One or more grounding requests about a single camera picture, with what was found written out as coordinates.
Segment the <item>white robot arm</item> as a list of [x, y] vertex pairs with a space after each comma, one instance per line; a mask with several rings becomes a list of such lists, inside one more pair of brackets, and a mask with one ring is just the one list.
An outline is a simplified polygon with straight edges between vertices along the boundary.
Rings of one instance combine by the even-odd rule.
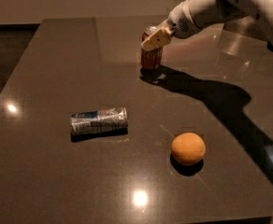
[[185, 0], [141, 44], [159, 49], [176, 37], [186, 39], [210, 25], [250, 16], [273, 46], [273, 0]]

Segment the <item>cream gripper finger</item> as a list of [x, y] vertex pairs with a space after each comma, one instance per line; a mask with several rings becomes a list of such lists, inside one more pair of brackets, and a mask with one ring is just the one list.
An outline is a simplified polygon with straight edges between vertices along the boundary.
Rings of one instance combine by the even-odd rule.
[[141, 43], [141, 47], [145, 51], [160, 49], [171, 42], [172, 35], [173, 31], [168, 27], [157, 28], [144, 39]]

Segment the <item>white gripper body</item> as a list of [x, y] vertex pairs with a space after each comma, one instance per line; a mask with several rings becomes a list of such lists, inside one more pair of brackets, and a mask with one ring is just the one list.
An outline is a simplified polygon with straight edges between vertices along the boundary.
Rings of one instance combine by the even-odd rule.
[[201, 31], [191, 16], [189, 0], [181, 2], [172, 10], [166, 19], [166, 23], [171, 28], [172, 35], [178, 39], [189, 38]]

